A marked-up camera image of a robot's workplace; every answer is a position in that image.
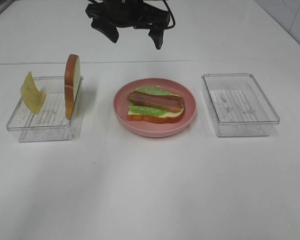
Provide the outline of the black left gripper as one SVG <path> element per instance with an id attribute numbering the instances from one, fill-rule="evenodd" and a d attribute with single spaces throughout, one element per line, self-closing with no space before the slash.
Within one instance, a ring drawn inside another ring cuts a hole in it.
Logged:
<path id="1" fill-rule="evenodd" d="M 113 43 L 119 39 L 117 28 L 147 29 L 156 49 L 160 50 L 164 31 L 170 28 L 170 12 L 143 0 L 92 0 L 85 12 L 93 19 L 91 27 Z"/>

